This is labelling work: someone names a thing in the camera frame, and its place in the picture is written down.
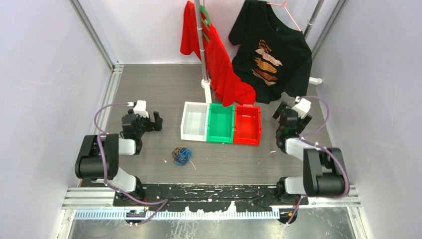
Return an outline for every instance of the pink hanger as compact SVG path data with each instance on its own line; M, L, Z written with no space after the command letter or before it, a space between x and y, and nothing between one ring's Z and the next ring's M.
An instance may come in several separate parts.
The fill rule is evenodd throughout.
M267 2L267 4L274 5L274 6L284 6L284 9L286 10L286 12L289 15L289 17L292 19L293 23L296 25L296 27L299 29L299 31L302 31L301 28L296 23L296 21L293 19L293 17L290 14L289 10L287 10L287 0L285 0L283 4L277 4L277 3L271 3L271 2Z

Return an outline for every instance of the red shirt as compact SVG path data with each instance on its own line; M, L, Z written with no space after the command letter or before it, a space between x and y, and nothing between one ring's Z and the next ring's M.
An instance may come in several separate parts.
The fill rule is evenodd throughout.
M229 106L235 101L239 104L251 105L255 102L255 90L234 73L231 60L225 50L217 30L210 24L210 30L202 24L203 32L210 39L203 37L207 70L211 75L211 88L223 106ZM195 5L188 1L183 15L183 33L180 52L190 55L195 52L201 59L199 51L198 30L195 18Z

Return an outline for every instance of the gray wood tabletop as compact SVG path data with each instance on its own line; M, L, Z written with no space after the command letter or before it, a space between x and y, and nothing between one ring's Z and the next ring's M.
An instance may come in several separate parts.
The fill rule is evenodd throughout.
M124 66L114 102L147 101L150 115L158 111L163 118L163 129L145 133L139 155L121 156L122 169L143 183L275 184L280 177L301 176L302 162L276 147L278 123L271 116L281 100L293 103L293 98L285 93L281 100L269 105L255 104L261 108L259 146L180 140L185 101L205 102L201 79L201 66L197 64ZM316 95L315 86L309 85L308 95ZM311 102L313 119L304 132L316 130L324 121L319 102ZM124 106L112 108L108 132L121 131L121 117L127 110ZM330 146L325 128L307 139ZM192 150L192 163L173 163L171 153L178 146Z

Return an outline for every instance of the plastic bin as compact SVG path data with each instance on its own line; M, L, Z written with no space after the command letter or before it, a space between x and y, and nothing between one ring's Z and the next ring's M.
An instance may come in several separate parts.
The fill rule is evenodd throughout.
M261 109L258 106L236 105L233 143L259 145L261 140Z
M185 102L182 123L180 124L180 139L206 141L208 113L207 103Z
M234 106L210 104L207 141L233 143Z

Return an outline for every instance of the white bin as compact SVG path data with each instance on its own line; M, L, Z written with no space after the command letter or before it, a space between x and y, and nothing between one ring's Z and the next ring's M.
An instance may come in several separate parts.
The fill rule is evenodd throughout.
M180 124L180 139L206 141L208 126L207 103L185 102L182 123Z

